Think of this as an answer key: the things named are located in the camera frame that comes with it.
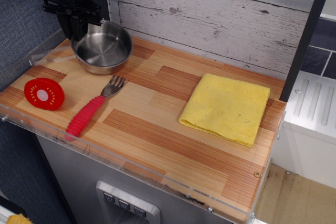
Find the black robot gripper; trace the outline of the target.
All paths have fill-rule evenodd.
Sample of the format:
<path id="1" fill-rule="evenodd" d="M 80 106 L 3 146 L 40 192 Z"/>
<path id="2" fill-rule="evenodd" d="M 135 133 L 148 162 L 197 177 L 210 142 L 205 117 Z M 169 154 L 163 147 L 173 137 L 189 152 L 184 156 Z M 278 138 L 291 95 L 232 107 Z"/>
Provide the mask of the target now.
<path id="1" fill-rule="evenodd" d="M 80 41 L 87 34 L 88 23 L 103 24 L 101 6 L 92 0 L 43 0 L 45 12 L 55 14 L 64 35 Z"/>

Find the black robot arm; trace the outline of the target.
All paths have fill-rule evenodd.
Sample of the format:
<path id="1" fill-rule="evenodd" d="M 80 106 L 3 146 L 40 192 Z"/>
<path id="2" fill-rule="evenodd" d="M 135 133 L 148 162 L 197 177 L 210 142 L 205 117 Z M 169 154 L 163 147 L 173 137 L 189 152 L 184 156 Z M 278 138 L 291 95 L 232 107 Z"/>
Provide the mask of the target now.
<path id="1" fill-rule="evenodd" d="M 88 32 L 88 25 L 103 22 L 101 6 L 93 0 L 43 0 L 45 12 L 55 14 L 68 39 L 80 41 Z"/>

